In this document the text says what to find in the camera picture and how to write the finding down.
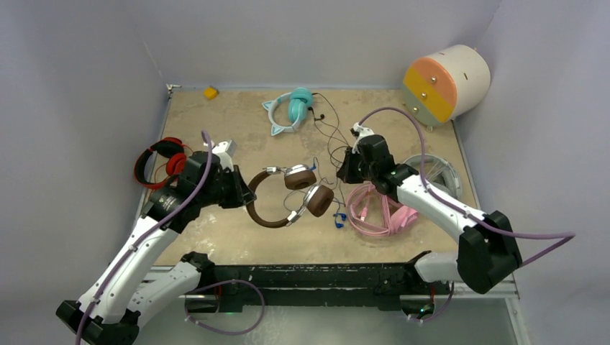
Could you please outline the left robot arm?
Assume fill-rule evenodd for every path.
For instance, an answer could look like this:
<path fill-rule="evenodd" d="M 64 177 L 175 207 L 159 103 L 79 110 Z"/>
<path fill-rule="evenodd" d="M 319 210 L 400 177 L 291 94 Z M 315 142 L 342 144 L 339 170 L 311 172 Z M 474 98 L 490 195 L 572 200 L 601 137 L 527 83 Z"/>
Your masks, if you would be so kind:
<path fill-rule="evenodd" d="M 77 300 L 65 300 L 57 317 L 76 334 L 76 344 L 133 344 L 143 327 L 179 295 L 209 292 L 217 279 L 206 254 L 186 254 L 169 272 L 142 287 L 157 258 L 201 209 L 240 208 L 255 200 L 232 154 L 216 146 L 186 161 L 176 186 L 157 190 L 117 256 Z"/>

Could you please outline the pink headphones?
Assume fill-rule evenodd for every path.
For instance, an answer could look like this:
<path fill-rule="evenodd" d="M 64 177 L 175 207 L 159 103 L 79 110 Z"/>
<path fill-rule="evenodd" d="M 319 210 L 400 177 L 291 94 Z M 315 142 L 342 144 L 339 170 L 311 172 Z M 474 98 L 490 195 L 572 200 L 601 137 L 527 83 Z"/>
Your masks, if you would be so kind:
<path fill-rule="evenodd" d="M 359 233 L 385 237 L 411 228 L 419 218 L 413 208 L 380 194 L 372 184 L 356 187 L 345 201 L 347 220 Z"/>

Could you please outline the white grey headphones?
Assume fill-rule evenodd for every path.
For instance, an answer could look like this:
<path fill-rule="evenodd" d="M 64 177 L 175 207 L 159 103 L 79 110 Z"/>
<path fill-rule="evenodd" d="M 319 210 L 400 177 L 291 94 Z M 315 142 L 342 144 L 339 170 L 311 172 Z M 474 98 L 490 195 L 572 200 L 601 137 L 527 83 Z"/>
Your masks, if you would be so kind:
<path fill-rule="evenodd" d="M 412 155 L 404 163 L 417 170 L 423 163 L 428 182 L 453 198 L 460 199 L 462 197 L 462 179 L 452 164 L 444 158 L 432 154 Z"/>

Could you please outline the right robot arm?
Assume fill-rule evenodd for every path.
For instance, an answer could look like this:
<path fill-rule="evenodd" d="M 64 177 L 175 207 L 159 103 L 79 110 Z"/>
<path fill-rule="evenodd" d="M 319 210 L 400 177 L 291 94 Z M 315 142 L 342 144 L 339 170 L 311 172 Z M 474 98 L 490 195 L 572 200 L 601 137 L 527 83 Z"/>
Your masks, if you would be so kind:
<path fill-rule="evenodd" d="M 396 163 L 381 135 L 362 137 L 346 149 L 337 177 L 346 184 L 372 183 L 380 194 L 418 211 L 456 241 L 455 252 L 427 252 L 414 259 L 414 267 L 404 273 L 412 292 L 420 293 L 432 282 L 453 281 L 485 294 L 524 264 L 503 213 L 461 203 L 428 183 L 420 170 Z"/>

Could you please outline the brown silver headphones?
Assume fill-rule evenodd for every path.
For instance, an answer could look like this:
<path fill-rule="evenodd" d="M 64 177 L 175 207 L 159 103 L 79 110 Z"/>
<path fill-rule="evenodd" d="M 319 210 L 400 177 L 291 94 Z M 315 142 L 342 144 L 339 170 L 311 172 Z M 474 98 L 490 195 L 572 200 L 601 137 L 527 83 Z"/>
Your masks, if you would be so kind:
<path fill-rule="evenodd" d="M 258 186 L 272 175 L 282 175 L 286 189 L 291 193 L 303 194 L 302 202 L 296 210 L 290 209 L 287 217 L 277 221 L 268 221 L 262 218 L 256 211 L 254 203 L 247 205 L 246 211 L 248 215 L 259 226 L 269 229 L 288 227 L 296 223 L 306 211 L 312 216 L 319 218 L 335 202 L 334 191 L 319 182 L 313 169 L 305 164 L 298 164 L 292 167 L 266 167 L 252 178 L 248 183 L 248 187 L 255 192 Z"/>

